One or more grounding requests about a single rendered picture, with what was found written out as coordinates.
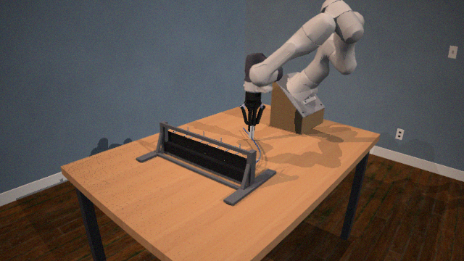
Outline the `grey rack with black patch panel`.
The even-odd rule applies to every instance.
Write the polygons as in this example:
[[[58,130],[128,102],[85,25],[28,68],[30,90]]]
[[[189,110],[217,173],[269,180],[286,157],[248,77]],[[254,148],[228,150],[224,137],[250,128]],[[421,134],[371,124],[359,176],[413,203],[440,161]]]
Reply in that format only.
[[[160,132],[156,150],[137,157],[136,160],[138,160],[138,162],[145,162],[153,157],[159,156],[184,168],[192,170],[195,173],[236,189],[237,191],[233,192],[223,200],[226,204],[234,206],[237,202],[242,200],[245,196],[250,194],[257,187],[276,174],[276,171],[267,169],[255,177],[256,162],[261,158],[261,150],[260,158],[256,160],[256,150],[251,149],[247,151],[245,149],[241,149],[241,144],[239,144],[238,148],[236,146],[223,143],[222,137],[220,137],[220,141],[217,141],[217,139],[204,136],[204,132],[202,136],[199,135],[199,133],[193,133],[189,130],[169,125],[167,124],[167,121],[160,122],[159,126]],[[170,132],[168,129],[174,130],[174,132]],[[191,137],[186,138],[176,134],[175,132],[180,132],[185,134],[185,136]],[[201,141],[191,139],[192,137],[209,143],[203,144]],[[224,151],[222,149],[218,149],[218,147],[215,148],[208,145],[210,143],[218,145],[218,147],[224,147],[227,150]],[[237,153],[232,154],[227,152],[228,150],[233,150]],[[241,186],[237,186],[221,178],[210,175],[209,173],[196,169],[195,167],[168,157],[163,153],[169,154],[170,156],[200,167],[201,169],[224,177],[230,181],[239,183]],[[237,155],[238,153],[247,155],[247,158]]]

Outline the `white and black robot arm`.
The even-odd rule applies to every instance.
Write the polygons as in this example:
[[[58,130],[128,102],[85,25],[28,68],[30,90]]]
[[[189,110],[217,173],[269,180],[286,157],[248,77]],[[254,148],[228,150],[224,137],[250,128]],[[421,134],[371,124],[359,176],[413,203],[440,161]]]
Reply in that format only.
[[[317,87],[329,74],[329,61],[342,75],[355,70],[355,42],[363,36],[364,23],[363,16],[353,13],[344,0],[326,0],[320,14],[306,22],[268,58],[263,53],[247,55],[244,90],[265,94],[272,91],[273,87],[268,84],[282,78],[284,64],[318,49],[307,68],[291,80],[287,78],[286,84],[289,93],[302,104],[315,101]]]

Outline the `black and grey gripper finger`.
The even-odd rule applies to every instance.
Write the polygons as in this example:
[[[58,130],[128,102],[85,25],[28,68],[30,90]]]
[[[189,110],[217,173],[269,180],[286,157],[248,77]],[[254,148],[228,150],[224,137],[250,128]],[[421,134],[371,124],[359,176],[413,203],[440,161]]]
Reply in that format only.
[[[248,125],[249,138],[252,138],[252,104],[250,104],[250,108],[248,110],[248,120],[245,111],[245,103],[243,105],[240,105],[240,108],[244,117],[244,122],[246,123],[246,125]]]
[[[265,109],[265,105],[261,104],[259,112],[257,114],[257,104],[255,104],[254,110],[252,110],[252,138],[254,138],[255,126],[256,126],[256,124],[259,124],[260,118],[262,116],[262,112],[263,112],[264,109]],[[256,118],[256,115],[257,115],[257,118]]]

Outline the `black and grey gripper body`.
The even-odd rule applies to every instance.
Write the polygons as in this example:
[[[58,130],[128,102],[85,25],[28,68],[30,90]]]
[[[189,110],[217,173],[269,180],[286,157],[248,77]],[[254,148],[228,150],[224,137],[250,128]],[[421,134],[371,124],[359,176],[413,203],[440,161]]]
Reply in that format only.
[[[255,104],[257,104],[257,108],[261,105],[261,93],[249,93],[246,91],[245,94],[245,106],[249,110],[250,104],[252,104],[252,110],[254,110]]]

